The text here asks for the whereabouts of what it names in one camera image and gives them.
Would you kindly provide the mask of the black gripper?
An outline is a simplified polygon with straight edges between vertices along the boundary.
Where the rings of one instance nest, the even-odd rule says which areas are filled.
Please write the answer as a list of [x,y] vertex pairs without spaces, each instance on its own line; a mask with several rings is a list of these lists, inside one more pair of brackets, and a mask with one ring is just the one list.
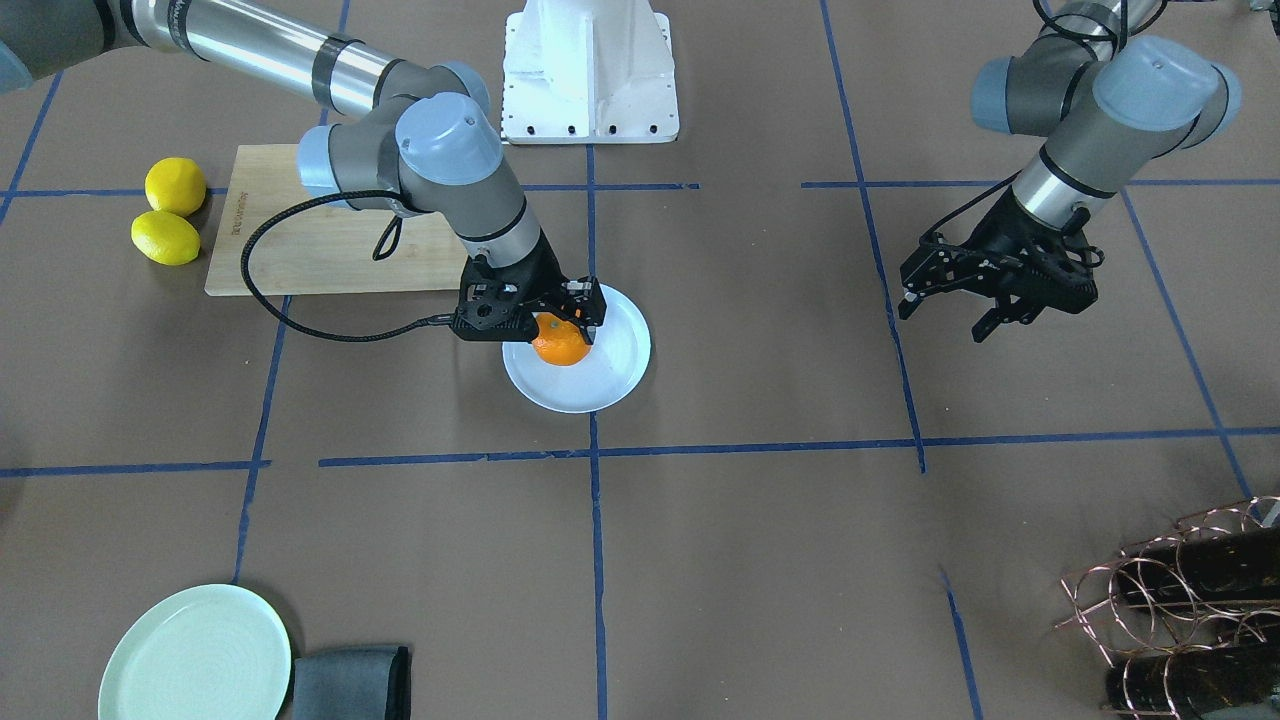
[[598,278],[571,281],[561,272],[547,240],[538,241],[529,256],[509,266],[468,259],[451,329],[463,341],[530,343],[538,333],[538,313],[552,313],[579,325],[586,346],[594,345],[598,327],[605,320]]
[[947,243],[941,228],[957,215],[955,210],[936,222],[900,266],[899,320],[908,320],[929,296],[966,291],[996,301],[972,327],[973,341],[982,343],[1001,325],[1029,325],[1047,307],[1078,314],[1098,299],[1093,270],[1100,250],[1084,236],[1092,218],[1084,205],[1069,210],[1065,227],[1055,228],[1006,190],[968,241]]

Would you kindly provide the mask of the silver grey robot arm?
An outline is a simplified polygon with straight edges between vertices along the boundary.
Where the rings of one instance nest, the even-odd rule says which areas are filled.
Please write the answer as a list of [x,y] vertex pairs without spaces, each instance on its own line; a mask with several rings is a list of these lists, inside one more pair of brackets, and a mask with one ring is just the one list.
[[1226,67],[1148,33],[1161,1],[1069,1],[1041,10],[1036,40],[988,61],[972,88],[973,120],[1002,135],[1042,138],[1019,172],[984,192],[992,206],[963,243],[941,224],[900,268],[899,316],[938,293],[995,305],[972,328],[1029,324],[1053,309],[1078,314],[1098,297],[1102,250],[1085,224],[1148,161],[1225,131],[1243,104]]
[[244,242],[324,205],[385,210],[375,260],[397,249],[404,220],[440,214],[467,252],[452,313],[416,320],[463,341],[532,342],[552,315],[591,343],[605,320],[596,278],[566,277],[490,124],[484,79],[462,63],[421,67],[252,1],[5,1],[3,91],[113,50],[151,47],[229,67],[311,97],[346,118],[310,129],[297,167],[310,200],[279,211]]

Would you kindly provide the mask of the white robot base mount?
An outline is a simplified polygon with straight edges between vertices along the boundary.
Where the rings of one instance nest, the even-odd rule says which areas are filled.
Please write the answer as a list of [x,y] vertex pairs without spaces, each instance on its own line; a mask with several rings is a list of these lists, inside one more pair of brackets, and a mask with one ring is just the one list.
[[527,1],[507,17],[506,142],[669,143],[680,129],[671,23],[649,1]]

